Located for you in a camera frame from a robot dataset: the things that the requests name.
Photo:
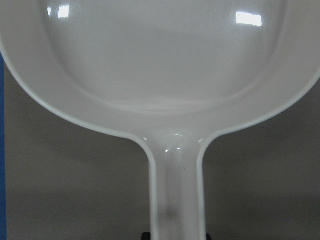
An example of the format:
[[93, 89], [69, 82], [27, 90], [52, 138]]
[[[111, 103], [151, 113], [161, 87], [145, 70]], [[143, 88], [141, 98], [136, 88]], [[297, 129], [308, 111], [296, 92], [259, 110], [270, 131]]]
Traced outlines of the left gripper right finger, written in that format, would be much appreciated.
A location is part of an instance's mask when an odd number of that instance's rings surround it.
[[212, 240], [210, 234], [208, 234], [208, 233], [206, 234], [206, 240]]

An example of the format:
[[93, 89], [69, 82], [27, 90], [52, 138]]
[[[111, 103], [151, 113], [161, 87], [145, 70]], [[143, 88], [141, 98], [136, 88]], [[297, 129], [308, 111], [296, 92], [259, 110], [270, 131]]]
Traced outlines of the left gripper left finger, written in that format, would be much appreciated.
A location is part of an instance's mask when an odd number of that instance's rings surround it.
[[151, 233], [150, 232], [143, 232], [141, 234], [141, 240], [151, 240]]

